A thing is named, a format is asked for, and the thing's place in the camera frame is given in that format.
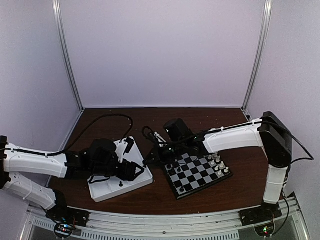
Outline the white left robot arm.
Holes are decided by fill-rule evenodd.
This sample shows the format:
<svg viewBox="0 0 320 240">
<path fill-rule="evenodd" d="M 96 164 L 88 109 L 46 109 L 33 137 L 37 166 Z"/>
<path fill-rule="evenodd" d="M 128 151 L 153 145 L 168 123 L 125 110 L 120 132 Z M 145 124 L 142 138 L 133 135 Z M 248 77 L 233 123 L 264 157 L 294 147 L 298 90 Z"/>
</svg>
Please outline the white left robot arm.
<svg viewBox="0 0 320 240">
<path fill-rule="evenodd" d="M 133 137 L 112 141 L 95 139 L 81 151 L 58 152 L 34 150 L 9 143 L 6 136 L 0 138 L 0 186 L 24 200 L 33 202 L 61 222 L 72 218 L 67 201 L 71 195 L 45 188 L 35 182 L 32 175 L 46 176 L 87 185 L 87 194 L 78 208 L 101 211 L 99 204 L 113 200 L 153 181 L 151 171 L 143 165 L 143 156 Z"/>
</svg>

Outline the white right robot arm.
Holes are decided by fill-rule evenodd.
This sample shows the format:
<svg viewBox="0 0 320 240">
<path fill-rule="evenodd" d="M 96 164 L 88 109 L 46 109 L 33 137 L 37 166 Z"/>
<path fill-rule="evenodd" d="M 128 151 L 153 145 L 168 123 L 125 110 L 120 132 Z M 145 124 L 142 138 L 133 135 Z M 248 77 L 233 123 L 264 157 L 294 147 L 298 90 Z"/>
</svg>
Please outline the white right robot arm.
<svg viewBox="0 0 320 240">
<path fill-rule="evenodd" d="M 268 220 L 279 207 L 283 187 L 292 161 L 290 131 L 270 111 L 262 117 L 228 127 L 212 128 L 194 133 L 181 119 L 164 124 L 169 140 L 157 131 L 144 127 L 144 136 L 153 147 L 145 166 L 162 167 L 177 199 L 216 185 L 232 176 L 226 152 L 254 150 L 266 160 L 266 184 L 261 206 L 256 210 L 259 220 Z"/>
</svg>

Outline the black rook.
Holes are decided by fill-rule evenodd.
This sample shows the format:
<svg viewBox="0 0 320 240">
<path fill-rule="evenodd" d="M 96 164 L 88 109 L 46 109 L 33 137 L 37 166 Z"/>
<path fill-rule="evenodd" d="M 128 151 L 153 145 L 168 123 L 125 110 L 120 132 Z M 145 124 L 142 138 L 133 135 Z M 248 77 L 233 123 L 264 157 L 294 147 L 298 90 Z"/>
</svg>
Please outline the black rook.
<svg viewBox="0 0 320 240">
<path fill-rule="evenodd" d="M 179 191 L 183 193 L 185 191 L 184 186 L 182 186 Z"/>
</svg>

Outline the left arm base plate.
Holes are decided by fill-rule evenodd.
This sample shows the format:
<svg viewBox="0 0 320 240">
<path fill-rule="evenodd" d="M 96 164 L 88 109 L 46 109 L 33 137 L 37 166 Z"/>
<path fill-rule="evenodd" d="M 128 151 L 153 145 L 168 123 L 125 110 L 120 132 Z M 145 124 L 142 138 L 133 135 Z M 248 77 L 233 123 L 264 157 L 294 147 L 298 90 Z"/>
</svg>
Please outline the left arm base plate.
<svg viewBox="0 0 320 240">
<path fill-rule="evenodd" d="M 62 213 L 58 211 L 45 210 L 46 217 L 51 219 L 54 223 L 68 224 L 72 227 L 86 227 L 90 213 L 85 210 L 75 208 L 67 208 L 67 211 Z"/>
</svg>

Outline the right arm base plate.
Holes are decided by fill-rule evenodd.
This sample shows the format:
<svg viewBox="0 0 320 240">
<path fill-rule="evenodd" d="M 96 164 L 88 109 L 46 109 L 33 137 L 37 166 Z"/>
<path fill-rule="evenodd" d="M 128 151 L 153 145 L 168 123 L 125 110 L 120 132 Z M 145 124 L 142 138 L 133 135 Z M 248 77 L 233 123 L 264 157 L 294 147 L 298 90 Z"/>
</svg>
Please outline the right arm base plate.
<svg viewBox="0 0 320 240">
<path fill-rule="evenodd" d="M 239 212 L 242 226 L 272 221 L 274 218 L 279 218 L 281 216 L 282 211 L 278 207 L 270 208 L 259 206 L 255 208 L 244 209 Z"/>
</svg>

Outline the black king piece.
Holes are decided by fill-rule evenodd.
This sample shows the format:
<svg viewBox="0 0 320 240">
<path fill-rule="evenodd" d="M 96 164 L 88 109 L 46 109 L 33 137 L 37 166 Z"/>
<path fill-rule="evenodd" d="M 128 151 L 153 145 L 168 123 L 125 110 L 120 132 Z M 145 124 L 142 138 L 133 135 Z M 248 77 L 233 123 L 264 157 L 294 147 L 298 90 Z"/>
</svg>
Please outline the black king piece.
<svg viewBox="0 0 320 240">
<path fill-rule="evenodd" d="M 175 174 L 176 174 L 175 169 L 174 169 L 174 168 L 170 169 L 170 170 L 168 171 L 168 174 L 169 174 L 170 176 L 175 175 Z"/>
</svg>

